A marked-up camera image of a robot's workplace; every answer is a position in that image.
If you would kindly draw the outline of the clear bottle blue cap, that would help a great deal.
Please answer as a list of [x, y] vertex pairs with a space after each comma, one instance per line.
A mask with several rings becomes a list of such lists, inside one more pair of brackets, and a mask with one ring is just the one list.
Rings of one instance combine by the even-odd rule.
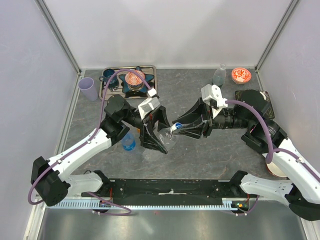
[[134, 135], [128, 132], [121, 140], [122, 147], [125, 151], [132, 151], [136, 147]]

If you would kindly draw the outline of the clear bottle green label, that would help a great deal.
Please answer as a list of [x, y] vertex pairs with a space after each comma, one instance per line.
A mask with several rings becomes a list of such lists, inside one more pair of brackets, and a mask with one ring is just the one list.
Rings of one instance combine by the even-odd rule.
[[215, 70], [213, 77], [212, 77], [212, 85], [216, 85], [219, 88], [221, 88], [226, 80], [227, 71], [226, 71], [226, 65], [220, 64], [220, 66]]

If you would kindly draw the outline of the blue pocari bottle cap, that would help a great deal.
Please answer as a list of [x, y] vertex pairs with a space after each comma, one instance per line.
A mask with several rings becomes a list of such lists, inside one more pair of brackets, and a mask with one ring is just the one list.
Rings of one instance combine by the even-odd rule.
[[176, 122], [170, 127], [170, 133], [173, 134], [176, 130], [178, 130], [182, 127], [183, 127], [183, 125], [181, 123]]

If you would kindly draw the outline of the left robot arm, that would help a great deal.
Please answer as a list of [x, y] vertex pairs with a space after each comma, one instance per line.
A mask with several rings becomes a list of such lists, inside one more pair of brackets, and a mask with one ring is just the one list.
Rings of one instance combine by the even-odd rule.
[[41, 197], [40, 202], [52, 207], [71, 194], [94, 192], [99, 197], [110, 191], [110, 180], [101, 172], [88, 176], [71, 174], [96, 154], [120, 142], [130, 127], [140, 130], [140, 145], [167, 154], [165, 145], [154, 130], [169, 128], [166, 108], [157, 96], [149, 97], [138, 107], [131, 106], [122, 96], [112, 96], [104, 108], [105, 117], [88, 136], [49, 159], [42, 156], [33, 161], [31, 189]]

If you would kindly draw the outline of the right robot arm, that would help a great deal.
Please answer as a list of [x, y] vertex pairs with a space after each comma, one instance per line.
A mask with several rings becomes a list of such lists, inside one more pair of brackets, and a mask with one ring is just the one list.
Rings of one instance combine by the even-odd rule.
[[179, 135], [199, 139], [215, 129], [244, 129], [241, 139], [267, 164], [274, 164], [284, 174], [282, 180], [256, 177], [237, 171], [229, 181], [235, 197], [243, 194], [263, 196], [278, 201], [307, 221], [320, 218], [320, 174], [299, 153], [287, 133], [275, 122], [269, 94], [254, 89], [237, 90], [227, 100], [203, 94], [174, 123]]

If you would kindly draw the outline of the blue star-shaped dish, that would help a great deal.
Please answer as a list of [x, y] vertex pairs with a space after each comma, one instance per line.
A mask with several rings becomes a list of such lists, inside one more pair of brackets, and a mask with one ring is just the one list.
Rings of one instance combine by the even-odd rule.
[[[154, 74], [147, 74], [144, 73], [140, 66], [136, 66], [134, 71], [140, 75], [144, 80], [148, 83], [151, 87], [151, 81], [154, 80]], [[118, 78], [122, 81], [122, 92], [124, 94], [129, 93], [130, 91], [139, 92], [139, 93], [146, 93], [149, 89], [146, 87], [145, 83], [142, 81], [140, 77], [132, 72], [122, 73], [118, 75]]]

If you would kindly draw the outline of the red patterned bowl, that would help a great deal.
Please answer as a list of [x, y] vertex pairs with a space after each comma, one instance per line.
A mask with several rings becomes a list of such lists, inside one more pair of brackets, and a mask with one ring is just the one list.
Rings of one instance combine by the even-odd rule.
[[135, 72], [139, 76], [133, 72], [129, 72], [125, 75], [125, 82], [131, 87], [139, 88], [144, 84], [141, 78], [145, 79], [145, 74], [140, 70], [135, 70]]

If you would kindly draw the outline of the steel tray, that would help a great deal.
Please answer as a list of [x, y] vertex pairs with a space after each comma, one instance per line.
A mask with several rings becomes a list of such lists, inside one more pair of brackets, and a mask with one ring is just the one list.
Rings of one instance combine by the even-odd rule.
[[106, 100], [115, 95], [125, 99], [147, 98], [149, 89], [141, 78], [151, 88], [158, 89], [157, 69], [153, 65], [105, 68], [99, 77], [99, 98], [103, 98], [104, 90], [107, 90]]

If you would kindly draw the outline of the orange floral small bowl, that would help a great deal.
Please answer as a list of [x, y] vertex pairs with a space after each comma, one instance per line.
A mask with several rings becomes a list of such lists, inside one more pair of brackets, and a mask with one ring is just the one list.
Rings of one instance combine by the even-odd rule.
[[231, 71], [231, 78], [234, 83], [243, 85], [251, 80], [252, 74], [246, 68], [237, 67]]

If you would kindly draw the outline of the dark floral square plate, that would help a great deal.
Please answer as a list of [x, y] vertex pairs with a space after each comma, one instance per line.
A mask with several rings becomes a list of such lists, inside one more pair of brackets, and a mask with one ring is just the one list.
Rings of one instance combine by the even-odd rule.
[[254, 89], [236, 90], [234, 96], [235, 100], [252, 106], [265, 119], [273, 120], [275, 118], [271, 99], [267, 91]]

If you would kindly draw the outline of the dark blue mug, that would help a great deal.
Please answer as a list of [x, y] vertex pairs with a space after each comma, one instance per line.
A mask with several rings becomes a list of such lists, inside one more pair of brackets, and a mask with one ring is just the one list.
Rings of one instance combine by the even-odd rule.
[[[103, 86], [107, 85], [108, 80], [112, 77], [114, 73], [115, 71], [111, 68], [107, 68], [102, 72], [102, 75], [99, 77], [99, 80], [103, 82]], [[116, 76], [112, 78], [108, 86], [110, 88], [115, 88], [119, 86], [119, 81]]]

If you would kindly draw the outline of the lilac plastic cup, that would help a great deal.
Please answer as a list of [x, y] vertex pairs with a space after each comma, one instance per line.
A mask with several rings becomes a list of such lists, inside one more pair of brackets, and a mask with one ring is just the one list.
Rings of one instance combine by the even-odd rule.
[[95, 86], [95, 81], [91, 77], [82, 78], [77, 84], [79, 90], [90, 101], [96, 101], [98, 99], [98, 91]]

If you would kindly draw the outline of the red white bowl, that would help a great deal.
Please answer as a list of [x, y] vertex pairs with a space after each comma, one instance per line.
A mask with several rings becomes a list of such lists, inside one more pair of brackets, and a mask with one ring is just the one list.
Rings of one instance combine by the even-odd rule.
[[275, 177], [279, 178], [286, 178], [286, 174], [278, 167], [276, 166], [273, 162], [266, 164], [266, 168], [270, 174], [272, 174]]

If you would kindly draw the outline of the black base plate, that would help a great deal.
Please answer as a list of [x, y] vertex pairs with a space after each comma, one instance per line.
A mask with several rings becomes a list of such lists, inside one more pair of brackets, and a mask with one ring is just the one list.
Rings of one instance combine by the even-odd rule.
[[196, 205], [246, 199], [236, 184], [215, 179], [112, 179], [95, 195], [118, 205]]

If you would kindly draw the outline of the right aluminium frame post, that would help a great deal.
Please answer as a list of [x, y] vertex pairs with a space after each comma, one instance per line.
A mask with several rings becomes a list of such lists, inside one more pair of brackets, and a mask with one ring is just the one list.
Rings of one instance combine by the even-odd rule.
[[262, 68], [263, 64], [265, 63], [267, 57], [271, 53], [273, 47], [275, 46], [277, 40], [279, 39], [281, 33], [283, 32], [284, 28], [286, 27], [287, 23], [289, 22], [292, 14], [296, 10], [299, 3], [300, 3], [300, 0], [291, 0], [289, 2], [284, 14], [282, 15], [265, 49], [263, 50], [262, 55], [260, 56], [259, 60], [257, 61], [257, 64], [254, 67], [256, 73], [258, 73]]

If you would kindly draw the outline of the aluminium frame post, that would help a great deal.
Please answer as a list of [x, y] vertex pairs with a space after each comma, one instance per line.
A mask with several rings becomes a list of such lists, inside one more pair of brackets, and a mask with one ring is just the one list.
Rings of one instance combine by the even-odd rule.
[[42, 15], [44, 16], [45, 20], [47, 21], [50, 29], [52, 30], [55, 38], [57, 39], [60, 47], [62, 48], [63, 52], [67, 56], [70, 64], [72, 65], [73, 69], [77, 72], [78, 75], [82, 73], [82, 69], [77, 63], [76, 58], [74, 57], [70, 47], [68, 46], [58, 24], [56, 23], [49, 7], [47, 6], [44, 0], [35, 0], [35, 3], [39, 7]]
[[257, 64], [254, 67], [256, 73], [258, 73], [262, 68], [263, 64], [265, 63], [267, 57], [271, 53], [273, 47], [275, 46], [277, 40], [279, 39], [281, 33], [283, 32], [284, 28], [286, 27], [287, 23], [289, 22], [292, 14], [296, 10], [299, 3], [300, 3], [300, 0], [291, 0], [289, 2], [284, 14], [282, 15], [265, 49], [263, 50], [262, 55], [260, 56], [259, 60], [257, 61]]

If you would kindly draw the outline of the left aluminium frame post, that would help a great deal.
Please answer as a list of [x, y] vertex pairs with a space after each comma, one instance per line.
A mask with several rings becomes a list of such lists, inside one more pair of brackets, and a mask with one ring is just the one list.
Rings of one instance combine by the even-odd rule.
[[45, 20], [47, 21], [50, 29], [52, 30], [55, 38], [57, 39], [60, 47], [62, 48], [63, 52], [67, 56], [70, 64], [72, 65], [73, 69], [77, 72], [78, 75], [82, 73], [82, 69], [77, 63], [76, 58], [74, 57], [70, 47], [68, 46], [58, 24], [56, 23], [49, 7], [47, 6], [44, 0], [35, 0], [35, 3], [39, 7], [42, 15], [44, 16]]

